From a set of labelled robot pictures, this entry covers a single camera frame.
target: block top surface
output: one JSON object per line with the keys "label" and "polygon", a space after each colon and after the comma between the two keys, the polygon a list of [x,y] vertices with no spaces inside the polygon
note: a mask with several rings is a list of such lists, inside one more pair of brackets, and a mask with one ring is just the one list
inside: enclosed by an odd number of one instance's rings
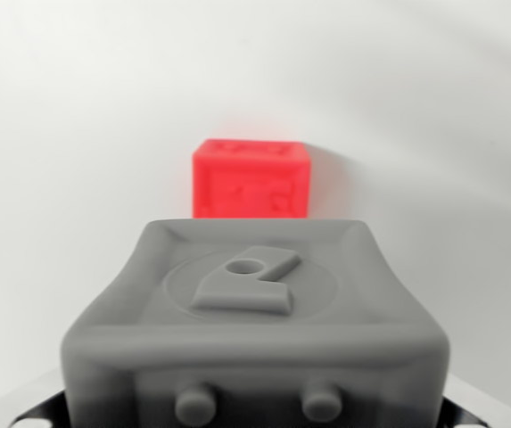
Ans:
{"label": "block top surface", "polygon": [[150,223],[67,340],[123,368],[399,364],[446,341],[364,223],[306,219]]}
{"label": "block top surface", "polygon": [[209,139],[196,150],[194,157],[240,163],[310,162],[304,144],[290,141]]}

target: white backdrop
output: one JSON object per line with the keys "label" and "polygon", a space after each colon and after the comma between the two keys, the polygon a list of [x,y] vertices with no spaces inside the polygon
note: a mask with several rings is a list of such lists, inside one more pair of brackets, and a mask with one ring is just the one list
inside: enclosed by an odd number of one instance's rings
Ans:
{"label": "white backdrop", "polygon": [[511,2],[476,0],[0,1],[0,395],[189,217],[208,136],[312,144],[312,217],[365,220],[511,405]]}

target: gray cube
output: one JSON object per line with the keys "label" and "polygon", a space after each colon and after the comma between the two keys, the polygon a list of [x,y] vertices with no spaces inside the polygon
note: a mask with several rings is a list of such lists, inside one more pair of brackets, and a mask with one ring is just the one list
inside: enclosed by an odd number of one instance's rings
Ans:
{"label": "gray cube", "polygon": [[154,221],[62,344],[73,428],[433,428],[448,360],[348,220]]}

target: red block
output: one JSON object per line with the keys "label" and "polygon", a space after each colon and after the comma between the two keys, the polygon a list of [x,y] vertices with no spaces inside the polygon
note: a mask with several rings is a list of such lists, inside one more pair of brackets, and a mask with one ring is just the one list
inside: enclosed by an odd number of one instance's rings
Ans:
{"label": "red block", "polygon": [[309,181],[303,143],[206,140],[194,153],[194,217],[304,218]]}

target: circular recess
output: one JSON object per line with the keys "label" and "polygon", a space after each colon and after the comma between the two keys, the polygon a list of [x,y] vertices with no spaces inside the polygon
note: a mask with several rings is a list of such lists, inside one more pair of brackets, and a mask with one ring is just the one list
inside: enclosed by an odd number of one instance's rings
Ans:
{"label": "circular recess", "polygon": [[302,413],[311,422],[332,422],[342,412],[341,394],[330,383],[312,383],[302,392]]}
{"label": "circular recess", "polygon": [[188,387],[176,397],[176,418],[185,426],[208,424],[216,415],[216,409],[214,393],[205,385]]}
{"label": "circular recess", "polygon": [[226,264],[226,269],[232,274],[248,275],[260,272],[265,266],[255,259],[238,259]]}

